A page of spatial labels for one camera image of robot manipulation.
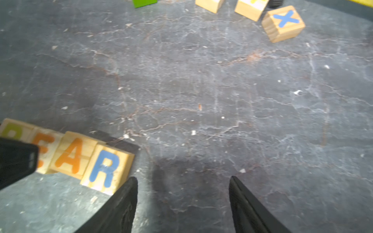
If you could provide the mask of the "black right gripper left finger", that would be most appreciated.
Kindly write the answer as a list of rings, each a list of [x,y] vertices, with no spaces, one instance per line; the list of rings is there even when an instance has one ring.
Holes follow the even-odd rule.
[[[78,233],[130,233],[138,202],[138,180],[130,177],[108,201],[83,224]]]

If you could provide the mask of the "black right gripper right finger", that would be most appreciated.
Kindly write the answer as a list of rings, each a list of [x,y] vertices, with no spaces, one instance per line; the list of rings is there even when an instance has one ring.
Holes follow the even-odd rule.
[[[229,181],[229,199],[237,233],[290,233],[236,176]]]

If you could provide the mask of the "wooden block letter R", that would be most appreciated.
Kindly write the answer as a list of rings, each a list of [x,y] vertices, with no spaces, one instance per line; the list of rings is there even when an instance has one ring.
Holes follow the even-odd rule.
[[[98,144],[80,184],[112,196],[127,180],[135,155]]]

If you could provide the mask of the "wooden block letter A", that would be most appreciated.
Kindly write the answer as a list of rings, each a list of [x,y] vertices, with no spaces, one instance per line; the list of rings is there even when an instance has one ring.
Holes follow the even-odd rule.
[[[104,141],[68,131],[52,157],[50,169],[80,180],[96,146],[105,144]]]

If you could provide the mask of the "wooden block letter E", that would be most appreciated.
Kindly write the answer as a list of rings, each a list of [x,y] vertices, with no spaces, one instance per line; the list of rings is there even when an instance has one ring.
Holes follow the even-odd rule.
[[[63,133],[46,128],[36,127],[33,129],[30,141],[39,148],[36,172],[40,174],[57,173],[51,169],[51,162],[63,135]]]

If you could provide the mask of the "wooden block letter P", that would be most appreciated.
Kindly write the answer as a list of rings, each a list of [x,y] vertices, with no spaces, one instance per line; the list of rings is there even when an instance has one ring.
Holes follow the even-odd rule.
[[[6,118],[1,123],[1,137],[30,143],[30,135],[35,125],[26,122]]]

